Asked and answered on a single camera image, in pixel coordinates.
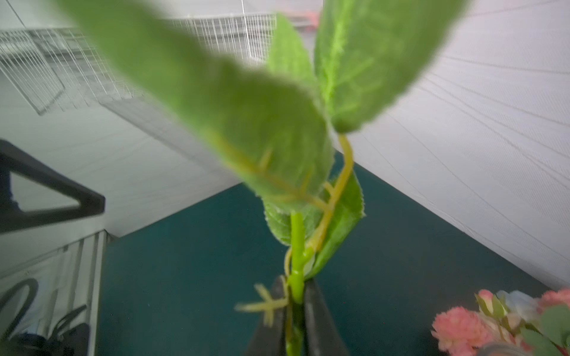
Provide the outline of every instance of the black frame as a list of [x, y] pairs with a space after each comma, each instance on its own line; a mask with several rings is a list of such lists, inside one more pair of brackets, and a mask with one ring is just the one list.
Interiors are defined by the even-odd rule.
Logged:
[[105, 197], [57, 173], [6, 140], [0, 140], [0, 167], [58, 191], [79, 206], [0, 213], [0, 234], [102, 214]]

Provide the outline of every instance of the teal surface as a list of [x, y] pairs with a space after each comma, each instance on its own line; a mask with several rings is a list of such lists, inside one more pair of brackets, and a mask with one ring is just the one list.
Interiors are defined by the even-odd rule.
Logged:
[[[357, 355], [440, 355], [436, 313], [475, 309], [473, 293], [546, 287], [361, 167], [366, 214], [317, 280]], [[258, 315], [233, 310], [271, 285], [285, 249], [243, 185], [110, 244], [99, 356], [240, 355]]]

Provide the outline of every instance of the wire rack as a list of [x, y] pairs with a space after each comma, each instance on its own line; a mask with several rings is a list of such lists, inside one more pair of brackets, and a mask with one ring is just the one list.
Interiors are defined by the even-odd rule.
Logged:
[[[273, 14], [167, 20], [215, 52], [249, 66], [264, 63]], [[0, 31], [0, 69], [42, 115], [106, 104], [144, 93], [114, 73], [76, 28]]]

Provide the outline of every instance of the green stem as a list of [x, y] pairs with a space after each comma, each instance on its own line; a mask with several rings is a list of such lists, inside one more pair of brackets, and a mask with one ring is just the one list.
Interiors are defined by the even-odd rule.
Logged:
[[305, 334], [305, 316], [303, 306], [289, 304], [285, 328], [285, 351], [287, 356], [301, 356]]
[[500, 322], [499, 322], [498, 320], [496, 320], [496, 322], [497, 322], [497, 327], [499, 328], [500, 339], [501, 339], [502, 341], [506, 341], [506, 339], [504, 338], [504, 335], [503, 335], [503, 330], [502, 330], [501, 327], [500, 327]]
[[291, 214], [291, 275], [289, 276], [289, 286], [293, 301], [297, 304], [303, 303], [305, 258], [305, 225], [303, 215], [299, 212]]

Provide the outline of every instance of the eucalyptus leaf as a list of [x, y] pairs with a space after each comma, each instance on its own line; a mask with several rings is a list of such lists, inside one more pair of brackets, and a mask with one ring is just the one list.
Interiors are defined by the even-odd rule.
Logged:
[[500, 320], [507, 315], [507, 310], [505, 309], [505, 307], [503, 306], [503, 304], [500, 302], [500, 300], [497, 298], [496, 295], [493, 295], [492, 305], [493, 305], [493, 317], [496, 320]]
[[286, 79], [297, 80], [310, 89], [313, 95], [319, 92], [317, 78], [303, 40], [283, 14], [276, 16], [267, 69]]
[[323, 248], [317, 254], [313, 269], [305, 279], [316, 276], [323, 269], [328, 260], [331, 259], [336, 250], [347, 238], [348, 234], [364, 216], [362, 188], [353, 171], [343, 194], [336, 203], [335, 213], [333, 214], [331, 224], [328, 226]]
[[358, 130], [418, 77], [466, 0], [327, 0], [315, 72], [337, 132]]
[[[284, 245], [291, 245], [291, 214], [281, 210], [273, 203], [263, 201], [265, 221], [269, 230], [275, 238]], [[303, 225], [305, 226], [305, 240], [311, 237], [319, 221], [323, 216], [323, 211], [313, 205], [306, 205], [299, 211], [303, 215]]]
[[320, 204], [333, 148], [314, 98], [168, 28], [131, 0], [54, 0], [116, 69], [162, 101], [258, 195]]
[[570, 336], [570, 309], [566, 304], [547, 308], [540, 317], [543, 334], [558, 346], [566, 347]]
[[528, 329], [521, 329], [524, 341], [532, 346], [534, 356], [560, 356], [561, 352], [558, 351], [556, 346], [545, 336]]

